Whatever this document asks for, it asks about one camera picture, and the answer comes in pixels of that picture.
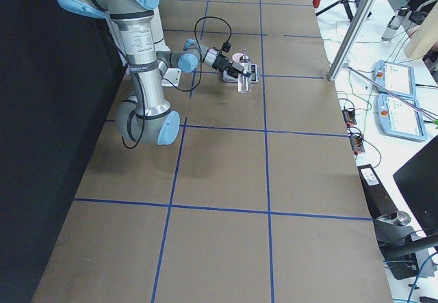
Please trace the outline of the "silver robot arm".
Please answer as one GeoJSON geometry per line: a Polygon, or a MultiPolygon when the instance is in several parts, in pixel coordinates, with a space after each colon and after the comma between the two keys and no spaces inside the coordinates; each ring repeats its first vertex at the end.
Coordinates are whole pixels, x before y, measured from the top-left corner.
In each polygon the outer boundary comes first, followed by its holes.
{"type": "Polygon", "coordinates": [[[134,93],[116,113],[123,139],[135,144],[169,145],[179,132],[180,115],[165,99],[163,83],[176,86],[171,72],[190,73],[206,64],[236,79],[251,80],[250,67],[230,60],[221,49],[209,48],[189,39],[182,51],[171,51],[164,41],[159,0],[57,0],[66,11],[90,18],[107,19],[115,27],[114,39],[131,74],[134,93]]]}

